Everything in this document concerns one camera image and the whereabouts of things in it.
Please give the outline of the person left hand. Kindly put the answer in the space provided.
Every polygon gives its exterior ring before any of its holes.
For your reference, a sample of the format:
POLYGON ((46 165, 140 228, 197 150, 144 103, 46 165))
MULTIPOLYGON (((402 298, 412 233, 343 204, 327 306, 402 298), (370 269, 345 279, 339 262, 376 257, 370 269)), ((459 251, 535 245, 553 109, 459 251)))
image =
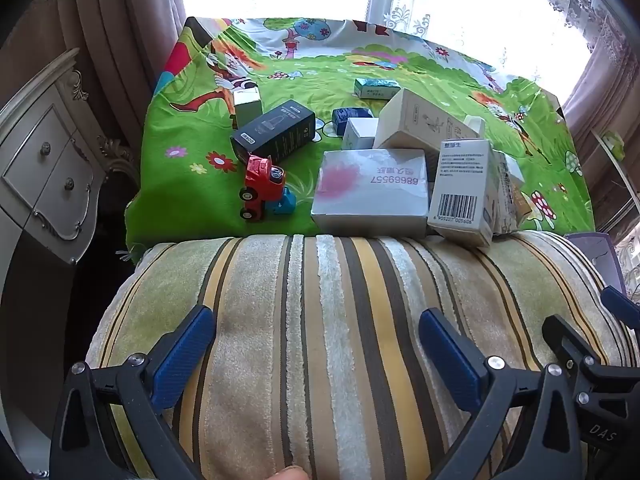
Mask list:
POLYGON ((309 480, 309 476, 302 467, 292 465, 276 472, 267 480, 309 480))

